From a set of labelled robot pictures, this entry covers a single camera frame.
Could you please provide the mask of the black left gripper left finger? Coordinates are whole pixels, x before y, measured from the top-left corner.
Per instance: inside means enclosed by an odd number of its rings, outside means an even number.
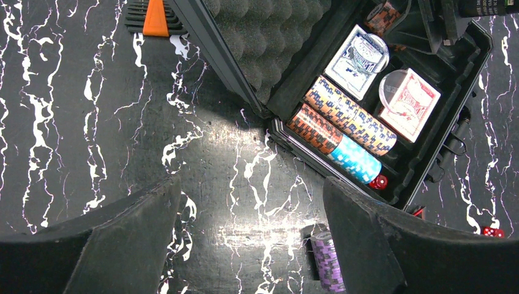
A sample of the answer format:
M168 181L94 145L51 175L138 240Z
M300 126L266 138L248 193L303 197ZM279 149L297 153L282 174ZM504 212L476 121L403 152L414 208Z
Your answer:
M1 238L2 293L155 293L179 210L170 176L42 231Z

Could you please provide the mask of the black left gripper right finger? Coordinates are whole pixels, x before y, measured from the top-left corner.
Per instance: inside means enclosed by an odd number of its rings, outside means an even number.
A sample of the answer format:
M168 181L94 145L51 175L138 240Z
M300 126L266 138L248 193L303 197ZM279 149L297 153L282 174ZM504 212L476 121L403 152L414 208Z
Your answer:
M323 202L348 293L517 293L518 240L440 226L328 177Z

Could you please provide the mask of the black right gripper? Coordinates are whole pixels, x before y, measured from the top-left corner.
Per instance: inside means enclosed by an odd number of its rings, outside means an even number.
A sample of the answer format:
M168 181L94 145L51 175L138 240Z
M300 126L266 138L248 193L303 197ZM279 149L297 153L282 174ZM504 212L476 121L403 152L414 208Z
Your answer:
M391 1L401 13L385 32L389 45L437 53L455 45L473 18L518 13L518 1Z

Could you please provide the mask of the purple poker chip stack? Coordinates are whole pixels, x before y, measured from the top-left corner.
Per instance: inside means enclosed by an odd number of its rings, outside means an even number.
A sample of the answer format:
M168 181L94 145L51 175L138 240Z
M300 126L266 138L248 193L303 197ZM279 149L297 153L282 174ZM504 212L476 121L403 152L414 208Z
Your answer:
M331 232L314 234L310 237L310 241L322 288L328 292L345 293L346 287Z

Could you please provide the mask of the brown black chip stack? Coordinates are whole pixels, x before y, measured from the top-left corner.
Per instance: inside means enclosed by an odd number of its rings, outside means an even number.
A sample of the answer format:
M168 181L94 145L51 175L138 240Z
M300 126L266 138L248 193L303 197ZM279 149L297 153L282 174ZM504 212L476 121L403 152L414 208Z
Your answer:
M390 1L383 1L367 15L364 23L372 33L382 37L400 17L401 13Z

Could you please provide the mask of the black foam-lined poker case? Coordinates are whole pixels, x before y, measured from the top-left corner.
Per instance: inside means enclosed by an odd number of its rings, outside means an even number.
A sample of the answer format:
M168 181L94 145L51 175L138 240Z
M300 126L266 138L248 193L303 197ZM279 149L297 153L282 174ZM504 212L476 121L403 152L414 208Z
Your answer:
M224 85L324 176L406 209L470 117L491 35L461 1L170 1Z

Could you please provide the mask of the upper all-in triangle button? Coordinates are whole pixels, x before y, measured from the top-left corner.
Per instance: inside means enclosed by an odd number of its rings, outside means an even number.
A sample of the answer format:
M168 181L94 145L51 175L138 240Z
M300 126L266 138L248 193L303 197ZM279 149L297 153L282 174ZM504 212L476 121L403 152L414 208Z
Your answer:
M420 206L415 211L411 213L413 216L416 216L418 218L421 218L422 220L425 219L425 207Z

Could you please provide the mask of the red die in case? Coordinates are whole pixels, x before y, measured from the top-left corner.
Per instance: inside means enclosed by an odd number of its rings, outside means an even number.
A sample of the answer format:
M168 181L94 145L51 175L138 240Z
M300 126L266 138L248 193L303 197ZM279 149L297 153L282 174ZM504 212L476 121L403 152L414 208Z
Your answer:
M369 183L369 186L376 190L384 190L388 185L388 179L384 175L378 175L373 181Z

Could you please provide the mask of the clear round dealer button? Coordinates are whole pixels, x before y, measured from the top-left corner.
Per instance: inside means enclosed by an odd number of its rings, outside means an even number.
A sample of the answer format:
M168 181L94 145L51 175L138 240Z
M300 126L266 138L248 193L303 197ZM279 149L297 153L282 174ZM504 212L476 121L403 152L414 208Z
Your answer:
M402 115L403 113L398 112L395 107L390 105L390 103L393 101L395 94L397 93L406 75L407 70L394 70L385 75L379 84L379 99L383 107L389 112L395 113L397 115Z

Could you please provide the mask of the red playing card deck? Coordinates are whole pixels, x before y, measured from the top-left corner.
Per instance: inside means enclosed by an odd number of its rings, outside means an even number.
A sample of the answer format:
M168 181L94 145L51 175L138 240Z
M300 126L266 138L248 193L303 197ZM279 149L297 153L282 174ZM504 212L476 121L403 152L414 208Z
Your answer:
M412 69L400 85L391 106L402 115L382 107L378 117L411 143L415 143L435 108L441 93Z

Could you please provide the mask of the blue playing card deck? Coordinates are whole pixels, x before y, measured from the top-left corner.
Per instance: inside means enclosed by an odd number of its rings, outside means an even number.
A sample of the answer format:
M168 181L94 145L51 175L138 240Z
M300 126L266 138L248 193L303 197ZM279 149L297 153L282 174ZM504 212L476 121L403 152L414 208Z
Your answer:
M357 24L324 69L324 75L356 100L362 100L389 60L385 41Z

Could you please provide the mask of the light blue chip stack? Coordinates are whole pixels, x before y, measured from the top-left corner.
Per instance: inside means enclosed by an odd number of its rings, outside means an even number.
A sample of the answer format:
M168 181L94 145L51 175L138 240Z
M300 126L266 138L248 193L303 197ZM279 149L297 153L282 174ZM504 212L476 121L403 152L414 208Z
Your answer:
M363 184L381 173L381 162L346 135L327 157Z

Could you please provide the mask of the red die right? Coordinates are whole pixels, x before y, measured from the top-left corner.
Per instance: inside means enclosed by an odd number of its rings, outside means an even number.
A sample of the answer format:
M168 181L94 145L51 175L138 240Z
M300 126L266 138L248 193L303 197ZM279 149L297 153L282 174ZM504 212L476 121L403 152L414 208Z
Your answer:
M498 228L492 228L492 227L483 227L482 234L485 236L492 236L492 237L496 237L496 238L505 237L505 233L503 230L498 229Z

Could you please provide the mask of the orange blue chip stack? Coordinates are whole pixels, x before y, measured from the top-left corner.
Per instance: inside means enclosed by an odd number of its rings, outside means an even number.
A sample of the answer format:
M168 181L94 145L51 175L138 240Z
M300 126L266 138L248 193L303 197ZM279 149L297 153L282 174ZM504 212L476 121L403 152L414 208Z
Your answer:
M376 156L386 155L397 142L395 133L322 75L304 102Z

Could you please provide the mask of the red black chip stack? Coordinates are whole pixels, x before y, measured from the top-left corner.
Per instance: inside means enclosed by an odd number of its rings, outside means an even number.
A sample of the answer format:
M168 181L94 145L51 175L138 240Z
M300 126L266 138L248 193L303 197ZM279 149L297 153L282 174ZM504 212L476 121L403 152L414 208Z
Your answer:
M286 126L325 155L335 150L343 138L337 127L306 103L300 105Z

